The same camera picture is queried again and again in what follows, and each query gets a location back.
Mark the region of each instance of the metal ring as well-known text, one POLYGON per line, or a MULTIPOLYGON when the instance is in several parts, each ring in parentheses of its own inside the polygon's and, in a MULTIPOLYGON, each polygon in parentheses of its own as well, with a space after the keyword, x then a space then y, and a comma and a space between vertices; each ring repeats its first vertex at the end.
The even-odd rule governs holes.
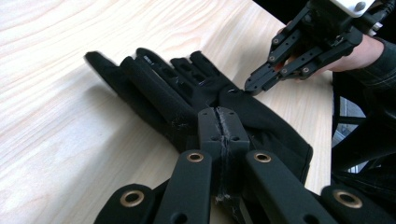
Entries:
POLYGON ((204 159, 204 155, 202 155, 201 153, 196 153, 196 152, 193 152, 187 156, 187 160, 192 161, 192 162, 200 162, 203 159, 204 159))
POLYGON ((260 152, 254 154, 254 159, 259 162, 270 162, 271 161, 270 156, 268 156, 267 154, 264 154, 264 153, 260 153, 260 152))
POLYGON ((139 205, 140 203, 142 203, 143 199, 145 199, 145 194, 140 190, 134 189, 134 190, 129 190, 129 191, 124 192, 120 198, 120 203, 124 207, 135 207, 135 206, 139 205), (127 200, 127 197, 130 195, 135 195, 136 198, 134 198, 133 200, 127 200))
POLYGON ((345 205, 346 207, 361 208, 363 206, 363 202, 360 198, 344 190, 336 189, 332 195, 334 196, 335 200, 337 200, 337 202, 345 205), (345 200, 343 196, 347 196, 350 200, 345 200))

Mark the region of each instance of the person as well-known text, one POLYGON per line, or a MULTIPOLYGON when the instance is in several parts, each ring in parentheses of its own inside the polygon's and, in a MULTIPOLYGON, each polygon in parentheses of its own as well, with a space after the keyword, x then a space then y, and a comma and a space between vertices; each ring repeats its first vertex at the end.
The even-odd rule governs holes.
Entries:
MULTIPOLYGON (((284 23, 291 21, 306 3, 255 2, 284 23)), ((383 21, 378 35, 363 35, 349 55, 314 75, 333 71, 334 92, 358 105, 366 115, 364 122, 332 149, 333 183, 359 189, 396 219, 396 35, 392 31, 395 14, 392 12, 383 21), (346 172, 362 162, 367 164, 358 174, 346 172)))

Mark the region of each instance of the table surface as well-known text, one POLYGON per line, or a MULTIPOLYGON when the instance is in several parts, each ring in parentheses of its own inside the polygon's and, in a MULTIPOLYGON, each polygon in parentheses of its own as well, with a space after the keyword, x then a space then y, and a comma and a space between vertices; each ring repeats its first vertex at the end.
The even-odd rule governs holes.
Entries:
MULTIPOLYGON (((84 62, 120 63, 139 47, 165 60, 201 50, 243 88, 284 25, 252 1, 2 1, 0 223, 93 223, 110 195, 155 188, 177 151, 84 62)), ((256 96, 314 149, 306 187, 330 183, 329 76, 256 96)), ((231 223, 212 205, 211 223, 231 223)))

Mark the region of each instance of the light wood tabletop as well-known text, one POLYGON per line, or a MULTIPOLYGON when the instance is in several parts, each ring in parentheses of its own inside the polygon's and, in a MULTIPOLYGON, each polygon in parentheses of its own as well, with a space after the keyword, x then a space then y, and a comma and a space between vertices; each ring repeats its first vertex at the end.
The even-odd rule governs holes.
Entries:
MULTIPOLYGON (((85 63, 139 48, 165 60, 201 50, 243 88, 284 25, 248 0, 1 1, 0 223, 93 223, 110 195, 155 188, 178 153, 85 63)), ((313 147, 306 187, 330 183, 329 76, 256 96, 313 147)), ((211 223, 231 223, 212 204, 211 223)))

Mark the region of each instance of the wooden table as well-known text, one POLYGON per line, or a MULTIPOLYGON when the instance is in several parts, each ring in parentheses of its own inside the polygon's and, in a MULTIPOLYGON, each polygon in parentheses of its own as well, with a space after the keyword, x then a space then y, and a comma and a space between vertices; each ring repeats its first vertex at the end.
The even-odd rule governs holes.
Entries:
MULTIPOLYGON (((166 60, 201 50, 243 88, 284 25, 252 1, 2 1, 0 223, 93 223, 110 195, 155 188, 177 152, 84 62, 138 47, 166 60)), ((314 148, 306 186, 329 184, 332 88, 326 76, 257 96, 314 148)), ((212 206, 211 223, 231 222, 212 206)))

